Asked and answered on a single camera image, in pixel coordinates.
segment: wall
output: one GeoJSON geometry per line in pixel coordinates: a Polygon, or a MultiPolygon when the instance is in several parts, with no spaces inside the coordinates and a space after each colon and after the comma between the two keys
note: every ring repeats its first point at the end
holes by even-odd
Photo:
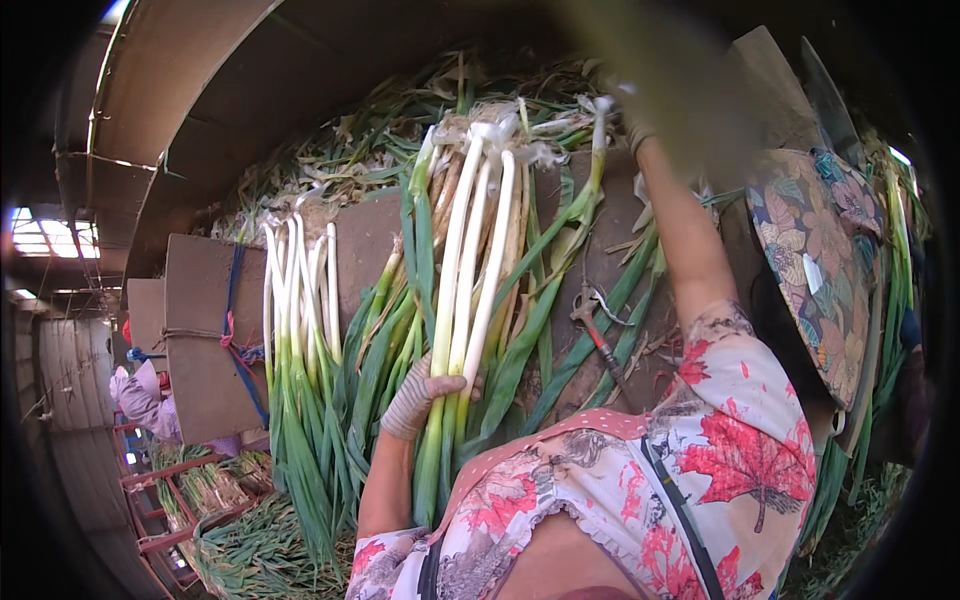
{"type": "MultiPolygon", "coordinates": [[[[117,483],[121,473],[110,438],[114,403],[108,387],[112,367],[108,328],[97,320],[50,320],[35,324],[34,329],[40,376],[33,385],[47,394],[37,412],[49,415],[42,432],[34,435],[35,446],[42,446],[55,465],[67,505],[60,511],[72,513],[115,585],[135,598],[163,598],[163,590],[137,558],[136,535],[117,483]],[[45,444],[39,442],[40,436],[45,444]]],[[[27,348],[19,328],[16,348],[17,356],[27,348]]],[[[21,372],[19,359],[17,370],[21,372]]],[[[26,367],[22,376],[28,379],[26,367]]]]}

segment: pink hat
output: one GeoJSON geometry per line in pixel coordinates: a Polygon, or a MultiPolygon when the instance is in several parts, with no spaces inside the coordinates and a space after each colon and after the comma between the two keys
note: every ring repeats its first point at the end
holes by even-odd
{"type": "Polygon", "coordinates": [[[140,387],[143,388],[143,391],[149,394],[151,398],[157,401],[163,399],[163,396],[160,394],[160,383],[156,379],[156,369],[154,369],[153,363],[149,360],[144,362],[143,365],[136,370],[136,373],[133,374],[133,379],[137,380],[140,387]]]}

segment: worker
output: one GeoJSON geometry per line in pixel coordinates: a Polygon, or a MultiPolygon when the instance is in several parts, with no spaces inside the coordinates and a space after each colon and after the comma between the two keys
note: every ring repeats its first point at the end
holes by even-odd
{"type": "Polygon", "coordinates": [[[439,527],[410,528],[414,446],[433,398],[410,371],[380,422],[347,600],[769,597],[816,467],[800,403],[737,303],[720,236],[658,139],[631,131],[685,334],[651,413],[580,412],[460,469],[439,527]]]}
{"type": "MultiPolygon", "coordinates": [[[[161,372],[160,377],[157,377],[156,369],[149,360],[144,361],[133,376],[128,376],[127,370],[123,367],[117,367],[110,379],[110,396],[131,422],[149,430],[162,442],[183,444],[174,397],[165,396],[161,391],[162,388],[169,389],[169,381],[169,375],[166,372],[161,372]]],[[[211,440],[203,445],[218,454],[237,456],[243,449],[269,449],[270,438],[264,436],[244,446],[238,434],[211,440]]]]}

